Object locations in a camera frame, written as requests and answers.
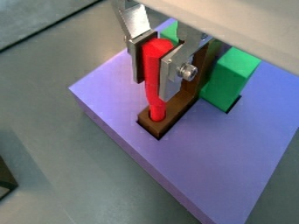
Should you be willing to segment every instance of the green cube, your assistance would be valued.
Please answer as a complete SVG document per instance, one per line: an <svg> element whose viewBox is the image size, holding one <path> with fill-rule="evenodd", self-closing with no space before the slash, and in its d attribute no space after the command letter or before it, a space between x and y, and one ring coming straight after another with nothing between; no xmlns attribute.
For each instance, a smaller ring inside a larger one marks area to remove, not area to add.
<svg viewBox="0 0 299 224"><path fill-rule="evenodd" d="M176 37L177 21L174 21L162 31L160 32L161 39L169 39L172 44L177 46L178 39Z"/></svg>
<svg viewBox="0 0 299 224"><path fill-rule="evenodd" d="M258 63L260 59L230 47L216 63L200 97L226 112Z"/></svg>

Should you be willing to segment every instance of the purple box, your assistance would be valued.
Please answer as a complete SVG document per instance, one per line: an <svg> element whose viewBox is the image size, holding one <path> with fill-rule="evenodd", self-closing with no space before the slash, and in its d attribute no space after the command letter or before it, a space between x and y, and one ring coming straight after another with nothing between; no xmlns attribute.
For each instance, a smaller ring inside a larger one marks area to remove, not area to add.
<svg viewBox="0 0 299 224"><path fill-rule="evenodd" d="M198 100L160 141L136 123L145 90L126 51L69 90L200 222L244 223L299 127L299 78L261 62L228 115Z"/></svg>

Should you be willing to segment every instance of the gray surface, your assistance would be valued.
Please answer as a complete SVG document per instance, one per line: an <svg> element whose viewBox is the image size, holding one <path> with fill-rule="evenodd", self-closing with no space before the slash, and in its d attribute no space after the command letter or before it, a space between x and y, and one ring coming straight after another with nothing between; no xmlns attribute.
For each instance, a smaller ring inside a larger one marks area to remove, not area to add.
<svg viewBox="0 0 299 224"><path fill-rule="evenodd" d="M1 224L198 223L68 90L125 47L112 15L102 2L0 54L0 154L21 185L0 203ZM278 175L286 178L288 170ZM256 220L281 215L265 205Z"/></svg>
<svg viewBox="0 0 299 224"><path fill-rule="evenodd" d="M0 49L97 0L1 0Z"/></svg>
<svg viewBox="0 0 299 224"><path fill-rule="evenodd" d="M7 192L9 192L9 189L2 188L2 187L0 186L0 197L1 197L2 195L5 195Z"/></svg>

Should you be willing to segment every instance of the black object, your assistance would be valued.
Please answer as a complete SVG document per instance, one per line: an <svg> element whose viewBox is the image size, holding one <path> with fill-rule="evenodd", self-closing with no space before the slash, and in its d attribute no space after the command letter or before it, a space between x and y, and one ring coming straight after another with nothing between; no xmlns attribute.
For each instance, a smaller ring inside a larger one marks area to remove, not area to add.
<svg viewBox="0 0 299 224"><path fill-rule="evenodd" d="M2 160L1 157L0 157L0 187L6 189L6 191L3 191L2 193L0 192L0 200L1 200L17 187L13 174L7 170L5 161Z"/></svg>

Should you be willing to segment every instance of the gray table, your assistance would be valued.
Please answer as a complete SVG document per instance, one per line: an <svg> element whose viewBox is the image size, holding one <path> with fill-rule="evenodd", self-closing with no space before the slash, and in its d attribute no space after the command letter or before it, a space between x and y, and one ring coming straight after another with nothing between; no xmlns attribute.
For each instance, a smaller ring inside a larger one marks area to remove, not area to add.
<svg viewBox="0 0 299 224"><path fill-rule="evenodd" d="M164 17L150 14L156 26ZM1 223L198 223L82 114L68 91L124 48L104 1L0 54L0 154L19 185L0 202ZM273 215L292 217L284 223L297 218L299 200L280 203L286 213L270 201L288 187L280 179L299 186L297 174L280 169L274 175L252 223L281 223L266 218Z"/></svg>

